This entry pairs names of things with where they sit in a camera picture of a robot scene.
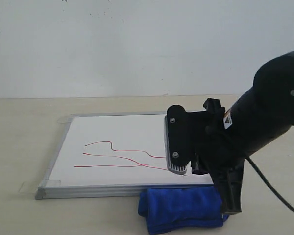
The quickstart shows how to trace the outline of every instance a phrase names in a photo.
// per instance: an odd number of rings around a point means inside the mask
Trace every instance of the blue towel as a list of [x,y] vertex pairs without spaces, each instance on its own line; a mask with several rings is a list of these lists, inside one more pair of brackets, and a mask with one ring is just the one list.
[[148,189],[140,194],[138,214],[146,218],[149,234],[184,227],[218,228],[229,216],[220,214],[221,197],[215,187]]

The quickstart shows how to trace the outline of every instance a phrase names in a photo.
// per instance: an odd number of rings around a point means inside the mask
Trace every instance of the white wall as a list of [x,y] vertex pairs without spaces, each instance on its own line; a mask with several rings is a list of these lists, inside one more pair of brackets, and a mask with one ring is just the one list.
[[232,94],[294,49],[294,0],[0,0],[0,98]]

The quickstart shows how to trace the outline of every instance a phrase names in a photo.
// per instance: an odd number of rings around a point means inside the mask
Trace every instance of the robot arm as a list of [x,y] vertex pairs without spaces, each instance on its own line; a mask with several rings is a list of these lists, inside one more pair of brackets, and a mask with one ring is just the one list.
[[223,214],[241,209],[244,162],[294,126],[294,51],[257,71],[253,86],[225,111],[207,99],[205,111],[168,108],[165,118],[168,170],[210,174],[222,198]]

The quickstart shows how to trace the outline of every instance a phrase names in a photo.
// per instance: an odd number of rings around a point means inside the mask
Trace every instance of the whiteboard frame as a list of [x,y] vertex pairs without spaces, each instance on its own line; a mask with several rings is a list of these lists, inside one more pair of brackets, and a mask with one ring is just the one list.
[[37,187],[35,199],[56,199],[56,198],[90,198],[90,197],[113,197],[113,196],[138,196],[144,189],[147,188],[189,188],[189,187],[204,187],[213,184],[136,184],[136,185],[109,185],[109,186],[72,186],[72,187],[47,187],[47,182],[52,173],[53,167],[57,161],[58,155],[66,136],[71,127],[71,123],[76,117],[95,117],[95,116],[126,116],[126,115],[157,115],[166,112],[123,112],[123,113],[90,113],[90,114],[72,114],[68,117],[64,133],[57,145],[54,156],[49,162],[45,175]]

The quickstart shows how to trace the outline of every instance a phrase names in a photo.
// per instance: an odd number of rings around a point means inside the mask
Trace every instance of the warning label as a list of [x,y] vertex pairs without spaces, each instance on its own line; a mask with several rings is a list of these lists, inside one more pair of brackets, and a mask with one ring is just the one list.
[[226,111],[224,118],[223,118],[224,128],[227,129],[232,125],[232,118],[230,110]]

